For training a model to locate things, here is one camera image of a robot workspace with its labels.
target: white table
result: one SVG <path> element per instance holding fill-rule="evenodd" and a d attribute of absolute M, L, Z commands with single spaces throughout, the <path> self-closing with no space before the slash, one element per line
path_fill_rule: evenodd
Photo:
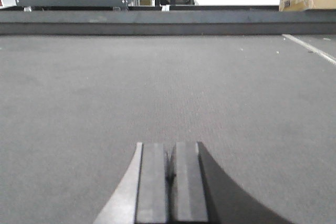
<path fill-rule="evenodd" d="M 194 0 L 195 5 L 279 6 L 280 0 Z"/>

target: white tape line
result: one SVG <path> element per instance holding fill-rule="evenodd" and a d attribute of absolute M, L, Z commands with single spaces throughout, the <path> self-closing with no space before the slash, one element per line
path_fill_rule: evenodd
<path fill-rule="evenodd" d="M 283 34 L 283 36 L 287 39 L 290 39 L 292 41 L 294 41 L 295 43 L 307 48 L 308 50 L 314 52 L 315 54 L 318 54 L 319 56 L 321 56 L 322 58 L 326 59 L 328 62 L 330 62 L 331 64 L 333 64 L 334 66 L 336 66 L 336 58 L 326 52 L 323 52 L 322 50 L 312 46 L 311 44 L 308 44 L 296 37 L 294 37 L 293 35 L 290 34 Z"/>

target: gray carpet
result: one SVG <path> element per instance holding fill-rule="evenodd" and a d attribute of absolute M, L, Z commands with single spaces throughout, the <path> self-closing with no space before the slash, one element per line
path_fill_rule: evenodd
<path fill-rule="evenodd" d="M 334 224 L 335 98 L 281 36 L 0 37 L 0 223 L 92 223 L 137 141 L 203 141 L 266 206 Z"/>

